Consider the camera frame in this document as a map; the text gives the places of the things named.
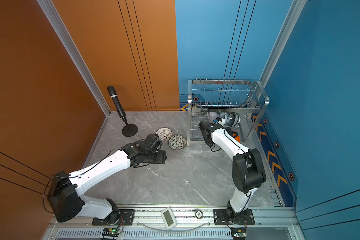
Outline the dark flower-shaped bowl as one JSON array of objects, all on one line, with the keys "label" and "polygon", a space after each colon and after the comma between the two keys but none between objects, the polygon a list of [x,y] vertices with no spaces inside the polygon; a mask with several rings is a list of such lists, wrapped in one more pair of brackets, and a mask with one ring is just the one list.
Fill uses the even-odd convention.
[{"label": "dark flower-shaped bowl", "polygon": [[233,120],[232,126],[236,126],[237,124],[240,123],[241,118],[237,113],[233,113],[232,114],[232,120]]}]

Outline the orange bowl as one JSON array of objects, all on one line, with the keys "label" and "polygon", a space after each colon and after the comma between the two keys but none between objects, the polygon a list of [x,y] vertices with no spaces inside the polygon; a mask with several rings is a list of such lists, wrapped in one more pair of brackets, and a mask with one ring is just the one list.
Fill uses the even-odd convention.
[{"label": "orange bowl", "polygon": [[241,138],[240,135],[237,132],[232,132],[231,136],[237,141],[237,142],[241,142]]}]

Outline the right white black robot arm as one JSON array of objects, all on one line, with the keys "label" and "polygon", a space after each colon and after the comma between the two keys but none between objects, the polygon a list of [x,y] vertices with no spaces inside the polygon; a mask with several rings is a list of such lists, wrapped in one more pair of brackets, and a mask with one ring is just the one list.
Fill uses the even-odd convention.
[{"label": "right white black robot arm", "polygon": [[232,160],[232,179],[235,191],[228,201],[223,224],[254,225],[253,212],[249,203],[258,188],[267,180],[260,151],[249,149],[238,142],[230,132],[209,120],[199,123],[205,143],[210,147],[219,146]]}]

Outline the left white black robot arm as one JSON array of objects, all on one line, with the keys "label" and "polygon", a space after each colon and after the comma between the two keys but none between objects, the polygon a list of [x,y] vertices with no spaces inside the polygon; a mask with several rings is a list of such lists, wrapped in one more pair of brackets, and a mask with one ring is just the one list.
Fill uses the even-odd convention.
[{"label": "left white black robot arm", "polygon": [[86,217],[93,218],[93,224],[120,224],[122,214],[112,199],[96,199],[86,196],[86,192],[128,168],[164,164],[167,156],[161,149],[162,144],[158,135],[150,134],[144,140],[127,144],[89,167],[69,174],[61,171],[53,175],[47,200],[57,222]]}]

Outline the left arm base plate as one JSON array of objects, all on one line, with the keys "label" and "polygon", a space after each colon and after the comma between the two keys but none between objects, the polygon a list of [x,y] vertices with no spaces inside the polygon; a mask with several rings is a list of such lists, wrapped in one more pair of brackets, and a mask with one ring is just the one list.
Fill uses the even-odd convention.
[{"label": "left arm base plate", "polygon": [[104,220],[93,218],[93,226],[119,226],[124,224],[125,226],[131,226],[133,224],[135,216],[134,209],[113,210],[108,217]]}]

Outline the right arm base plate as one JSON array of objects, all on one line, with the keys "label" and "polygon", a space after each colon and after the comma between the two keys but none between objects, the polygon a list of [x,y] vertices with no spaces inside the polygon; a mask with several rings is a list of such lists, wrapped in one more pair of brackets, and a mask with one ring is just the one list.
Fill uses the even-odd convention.
[{"label": "right arm base plate", "polygon": [[251,209],[246,209],[240,213],[235,213],[231,209],[214,209],[214,223],[217,226],[222,225],[255,225],[255,217]]}]

